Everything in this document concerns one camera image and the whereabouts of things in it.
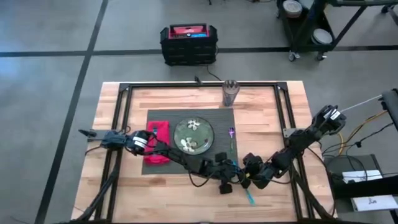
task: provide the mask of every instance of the red towel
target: red towel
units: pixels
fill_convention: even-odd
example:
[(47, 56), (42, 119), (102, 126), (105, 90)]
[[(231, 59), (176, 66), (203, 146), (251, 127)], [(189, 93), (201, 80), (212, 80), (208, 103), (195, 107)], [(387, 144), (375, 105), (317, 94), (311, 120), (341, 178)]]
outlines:
[[(148, 121), (147, 131), (152, 131), (156, 134), (158, 140), (165, 142), (167, 145), (170, 144), (170, 123), (168, 121)], [(151, 138), (148, 142), (148, 146), (156, 146), (157, 141), (155, 138)], [(145, 147), (146, 152), (154, 150), (153, 147)], [(147, 164), (162, 165), (170, 161), (169, 158), (160, 155), (144, 156), (144, 161)]]

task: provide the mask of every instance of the wooden table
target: wooden table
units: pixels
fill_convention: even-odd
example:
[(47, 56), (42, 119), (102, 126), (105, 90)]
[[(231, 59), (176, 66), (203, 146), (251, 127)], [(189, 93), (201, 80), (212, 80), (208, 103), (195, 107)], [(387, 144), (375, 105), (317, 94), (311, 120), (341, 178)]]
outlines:
[[(298, 128), (306, 128), (311, 123), (312, 116), (303, 83), (291, 81), (287, 84), (296, 125)], [(93, 129), (111, 128), (118, 88), (119, 83), (103, 83)], [(215, 87), (134, 90), (128, 125), (132, 131), (145, 129), (147, 110), (220, 108), (221, 100), (221, 90)], [(272, 88), (242, 87), (233, 108), (240, 166), (243, 166), (242, 158), (249, 152), (260, 155), (265, 160), (275, 151), (283, 148)], [(91, 142), (88, 148), (98, 144), (99, 142)], [(320, 156), (317, 145), (314, 144), (312, 149)], [(98, 193), (105, 155), (105, 150), (98, 149), (86, 156), (72, 218), (78, 217), (81, 209), (84, 210)], [(311, 191), (326, 210), (331, 211), (333, 199), (324, 167), (309, 151), (305, 151), (303, 159)], [(233, 186), (233, 193), (220, 195), (219, 182), (216, 180), (211, 180), (205, 186), (196, 188), (190, 183), (187, 174), (141, 175), (141, 169), (142, 157), (133, 156), (124, 151), (113, 222), (287, 222), (296, 220), (289, 184), (281, 185), (271, 182), (263, 190), (257, 189), (252, 184), (249, 190), (256, 201), (256, 206), (252, 207), (240, 185)], [(288, 181), (289, 177), (285, 175), (278, 180)], [(194, 181), (200, 183), (203, 179), (194, 177)], [(107, 209), (107, 200), (108, 198), (105, 198), (104, 211)], [(301, 198), (301, 203), (305, 211), (303, 198)]]

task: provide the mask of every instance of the metal cart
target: metal cart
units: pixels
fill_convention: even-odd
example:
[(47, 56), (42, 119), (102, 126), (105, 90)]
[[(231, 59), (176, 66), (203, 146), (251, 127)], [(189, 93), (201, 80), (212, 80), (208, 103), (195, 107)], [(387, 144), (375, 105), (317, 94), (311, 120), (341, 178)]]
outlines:
[[(395, 5), (398, 3), (398, 0), (314, 0), (310, 9), (303, 7), (300, 17), (288, 18), (283, 8), (284, 1), (276, 1), (278, 7), (277, 17), (282, 19), (287, 40), (289, 41), (289, 60), (291, 62), (296, 60), (296, 58), (300, 58), (299, 52), (318, 52), (315, 59), (318, 61), (324, 60), (326, 58), (325, 53), (337, 46), (338, 42), (368, 6)], [(335, 7), (360, 6), (337, 37), (335, 37), (323, 12), (326, 4), (331, 4)], [(320, 45), (312, 42), (311, 36), (317, 28), (324, 29), (330, 33), (333, 39), (331, 44)]]

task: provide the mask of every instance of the metal cup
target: metal cup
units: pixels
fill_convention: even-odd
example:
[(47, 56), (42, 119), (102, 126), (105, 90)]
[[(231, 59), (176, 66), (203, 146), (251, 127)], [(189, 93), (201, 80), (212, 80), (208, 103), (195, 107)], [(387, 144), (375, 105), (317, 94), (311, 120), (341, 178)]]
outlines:
[(235, 80), (226, 80), (223, 83), (223, 105), (232, 106), (240, 89), (239, 83)]

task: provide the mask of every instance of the concrete floor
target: concrete floor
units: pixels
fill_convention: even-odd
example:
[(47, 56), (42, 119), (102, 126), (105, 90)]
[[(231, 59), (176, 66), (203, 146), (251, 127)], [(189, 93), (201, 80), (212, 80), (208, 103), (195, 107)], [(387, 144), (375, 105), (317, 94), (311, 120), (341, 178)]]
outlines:
[[(0, 52), (86, 50), (100, 0), (0, 1)], [(245, 0), (110, 1), (95, 50), (159, 49), (159, 32), (169, 24), (207, 22), (219, 32), (219, 47), (286, 47), (274, 2)], [(356, 8), (326, 9), (337, 32)], [(397, 45), (398, 27), (380, 7), (370, 7), (340, 45)], [(312, 113), (325, 104), (346, 108), (398, 85), (397, 51), (330, 52), (318, 63), (302, 54), (294, 63), (287, 53), (219, 54), (210, 67), (221, 79), (303, 80)], [(58, 144), (83, 57), (0, 58), (0, 221), (12, 217), (33, 223)], [(46, 223), (70, 218), (83, 165), (86, 139), (77, 129), (91, 127), (102, 82), (212, 80), (201, 67), (168, 67), (161, 55), (91, 58)], [(347, 111), (343, 130), (351, 130), (381, 106), (372, 101)], [(389, 123), (388, 116), (358, 134)], [(398, 170), (394, 128), (372, 137), (351, 153), (376, 155), (383, 172)], [(338, 142), (328, 137), (324, 146)], [(338, 213), (344, 220), (392, 223), (387, 212)]]

